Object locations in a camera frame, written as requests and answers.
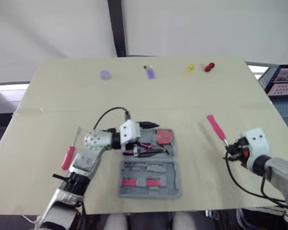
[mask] push pin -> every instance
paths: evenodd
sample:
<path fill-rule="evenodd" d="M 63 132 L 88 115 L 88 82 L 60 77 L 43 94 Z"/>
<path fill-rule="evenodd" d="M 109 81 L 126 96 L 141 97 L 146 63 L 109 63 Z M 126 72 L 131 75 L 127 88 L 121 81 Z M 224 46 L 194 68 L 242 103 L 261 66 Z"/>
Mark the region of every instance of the push pin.
<path fill-rule="evenodd" d="M 215 67 L 215 64 L 213 62 L 210 62 L 209 65 L 203 65 L 201 64 L 205 72 L 209 72 L 211 69 Z"/>
<path fill-rule="evenodd" d="M 188 66 L 188 69 L 183 73 L 183 75 L 184 76 L 187 75 L 187 73 L 189 73 L 192 69 L 194 69 L 194 65 L 193 64 Z"/>

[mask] tool holder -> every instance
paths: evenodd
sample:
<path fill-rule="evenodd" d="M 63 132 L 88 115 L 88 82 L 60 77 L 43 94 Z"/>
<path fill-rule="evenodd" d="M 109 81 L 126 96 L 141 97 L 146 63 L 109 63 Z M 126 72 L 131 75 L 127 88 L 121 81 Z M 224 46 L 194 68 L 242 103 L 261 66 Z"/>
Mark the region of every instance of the tool holder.
<path fill-rule="evenodd" d="M 157 130 L 171 132 L 172 141 L 169 144 L 158 144 Z M 176 156 L 175 141 L 172 129 L 141 130 L 139 142 L 163 147 L 167 152 L 144 158 L 124 156 L 125 160 L 120 165 L 119 195 L 133 198 L 179 198 L 179 170 L 173 160 Z"/>

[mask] red screwdriver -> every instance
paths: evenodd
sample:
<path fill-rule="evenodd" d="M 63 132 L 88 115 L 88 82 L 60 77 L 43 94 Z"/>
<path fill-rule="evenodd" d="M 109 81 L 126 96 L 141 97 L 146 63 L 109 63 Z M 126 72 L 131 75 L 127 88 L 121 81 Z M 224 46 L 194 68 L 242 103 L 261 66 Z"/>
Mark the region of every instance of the red screwdriver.
<path fill-rule="evenodd" d="M 219 126 L 219 124 L 216 122 L 215 118 L 213 117 L 213 115 L 208 115 L 207 116 L 208 121 L 210 122 L 212 128 L 215 130 L 216 134 L 218 135 L 218 137 L 224 141 L 226 146 L 229 146 L 229 143 L 226 139 L 226 136 L 223 132 L 223 130 L 221 129 L 221 127 Z"/>
<path fill-rule="evenodd" d="M 77 137 L 78 135 L 80 134 L 81 132 L 81 128 L 79 127 L 78 128 L 78 131 L 77 131 L 77 134 L 75 136 L 75 140 L 73 141 L 72 145 L 69 146 L 69 149 L 65 155 L 65 158 L 64 158 L 64 161 L 63 161 L 63 164 L 62 164 L 62 169 L 63 170 L 67 170 L 69 168 L 69 166 L 71 165 L 71 162 L 72 162 L 72 157 L 73 157 L 73 153 L 75 152 L 75 142 L 77 140 Z"/>

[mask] beige table surface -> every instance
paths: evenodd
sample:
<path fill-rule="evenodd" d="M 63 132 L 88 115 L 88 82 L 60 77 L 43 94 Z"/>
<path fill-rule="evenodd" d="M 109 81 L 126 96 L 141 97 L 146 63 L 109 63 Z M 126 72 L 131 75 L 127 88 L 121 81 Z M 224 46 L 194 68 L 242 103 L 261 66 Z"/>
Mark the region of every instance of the beige table surface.
<path fill-rule="evenodd" d="M 215 62 L 206 73 L 200 64 Z M 152 64 L 149 80 L 143 65 Z M 189 64 L 195 69 L 182 73 Z M 101 80 L 108 69 L 112 78 Z M 274 156 L 288 160 L 288 128 L 240 56 L 61 59 L 44 62 L 34 76 L 0 142 L 0 214 L 41 214 L 61 181 L 52 178 L 78 127 L 76 151 L 97 119 L 124 106 L 136 121 L 172 128 L 178 145 L 182 196 L 134 199 L 118 196 L 123 157 L 105 152 L 86 193 L 87 213 L 203 210 L 272 205 L 237 188 L 226 170 L 224 146 L 206 121 L 213 114 L 233 142 L 261 127 Z M 123 112 L 105 116 L 99 128 L 118 127 Z M 238 162 L 233 173 L 259 192 L 260 178 Z M 271 196 L 281 194 L 267 184 Z"/>

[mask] yellow pin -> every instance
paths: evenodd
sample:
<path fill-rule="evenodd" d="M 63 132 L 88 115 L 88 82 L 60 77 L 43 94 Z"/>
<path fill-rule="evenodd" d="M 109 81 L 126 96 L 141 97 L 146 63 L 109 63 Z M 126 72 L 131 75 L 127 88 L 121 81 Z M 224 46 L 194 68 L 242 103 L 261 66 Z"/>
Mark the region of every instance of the yellow pin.
<path fill-rule="evenodd" d="M 184 76 L 187 75 L 187 73 L 189 73 L 192 69 L 194 69 L 194 65 L 193 64 L 188 66 L 188 69 L 183 73 L 183 75 Z"/>

